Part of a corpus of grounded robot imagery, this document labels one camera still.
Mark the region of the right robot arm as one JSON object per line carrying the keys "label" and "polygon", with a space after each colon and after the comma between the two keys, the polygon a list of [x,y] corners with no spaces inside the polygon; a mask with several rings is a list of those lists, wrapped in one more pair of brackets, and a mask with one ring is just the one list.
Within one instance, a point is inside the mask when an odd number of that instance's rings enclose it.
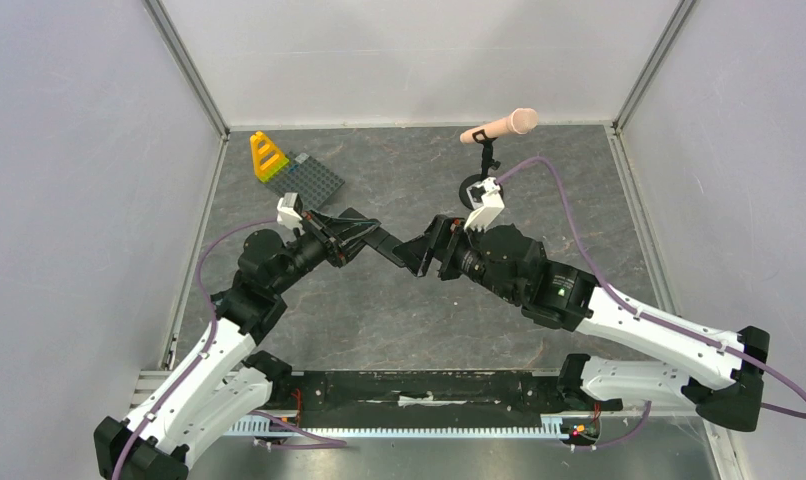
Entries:
{"label": "right robot arm", "polygon": [[616,362],[587,354],[566,358],[556,382],[570,408],[636,399],[693,405],[703,419],[752,432],[761,411],[769,334],[747,326],[728,331],[702,326],[606,287],[592,274],[547,258],[543,244],[513,225],[485,231],[462,219],[436,216],[425,232],[392,250],[416,276],[434,261],[438,276],[461,276],[554,330],[607,339],[647,355]]}

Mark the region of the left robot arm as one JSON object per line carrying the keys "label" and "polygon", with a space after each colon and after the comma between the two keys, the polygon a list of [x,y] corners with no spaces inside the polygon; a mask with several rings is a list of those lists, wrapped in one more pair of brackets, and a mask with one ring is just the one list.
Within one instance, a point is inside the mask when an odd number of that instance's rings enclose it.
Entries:
{"label": "left robot arm", "polygon": [[299,232],[286,242],[267,222],[249,224],[232,286],[204,298],[209,324],[169,377],[124,419],[95,429],[100,474],[106,479],[185,479],[209,447],[255,407],[280,408],[291,379],[264,368],[255,348],[283,316],[283,293],[318,265],[341,268],[380,229],[353,209],[338,217],[311,210],[282,222]]}

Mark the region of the grey studded baseplate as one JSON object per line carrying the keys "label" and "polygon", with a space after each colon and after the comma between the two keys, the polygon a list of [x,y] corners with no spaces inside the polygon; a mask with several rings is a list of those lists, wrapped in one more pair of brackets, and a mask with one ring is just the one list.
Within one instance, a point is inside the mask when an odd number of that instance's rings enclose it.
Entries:
{"label": "grey studded baseplate", "polygon": [[286,154],[288,163],[265,186],[278,197],[297,193],[306,209],[318,210],[345,184],[345,180],[308,153]]}

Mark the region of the yellow toy ladder block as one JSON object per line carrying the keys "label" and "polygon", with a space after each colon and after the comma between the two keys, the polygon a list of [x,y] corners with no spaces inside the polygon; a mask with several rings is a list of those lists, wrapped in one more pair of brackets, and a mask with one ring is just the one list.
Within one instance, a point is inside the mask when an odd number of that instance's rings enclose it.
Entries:
{"label": "yellow toy ladder block", "polygon": [[268,183],[290,163],[287,155],[262,131],[249,139],[253,171],[262,183]]}

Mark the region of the black microphone stand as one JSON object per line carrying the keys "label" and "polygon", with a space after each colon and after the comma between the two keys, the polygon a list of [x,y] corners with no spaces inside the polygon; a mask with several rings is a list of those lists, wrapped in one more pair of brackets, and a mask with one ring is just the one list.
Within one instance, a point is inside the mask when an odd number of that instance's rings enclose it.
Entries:
{"label": "black microphone stand", "polygon": [[480,172],[465,178],[461,182],[458,190],[458,196],[463,206],[473,211],[475,207],[473,206],[473,200],[468,194],[468,189],[475,183],[485,180],[489,176],[490,171],[498,169],[501,163],[494,158],[493,143],[495,138],[489,137],[484,127],[474,129],[472,132],[466,132],[463,138],[467,137],[482,146]]}

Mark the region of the pink microphone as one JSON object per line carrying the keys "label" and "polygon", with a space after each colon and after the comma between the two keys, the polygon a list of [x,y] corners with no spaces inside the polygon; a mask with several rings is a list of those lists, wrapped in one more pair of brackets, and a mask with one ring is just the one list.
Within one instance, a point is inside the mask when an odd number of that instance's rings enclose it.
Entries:
{"label": "pink microphone", "polygon": [[511,114],[460,134],[463,144],[485,144],[507,135],[525,135],[539,123],[538,112],[532,108],[517,108]]}

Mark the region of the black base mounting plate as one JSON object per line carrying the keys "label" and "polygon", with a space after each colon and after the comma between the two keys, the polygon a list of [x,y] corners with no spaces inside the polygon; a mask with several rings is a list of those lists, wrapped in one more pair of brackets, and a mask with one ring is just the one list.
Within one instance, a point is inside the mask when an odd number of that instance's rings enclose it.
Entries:
{"label": "black base mounting plate", "polygon": [[543,415],[622,410],[533,370],[303,371],[273,383],[263,410],[308,428],[535,427]]}

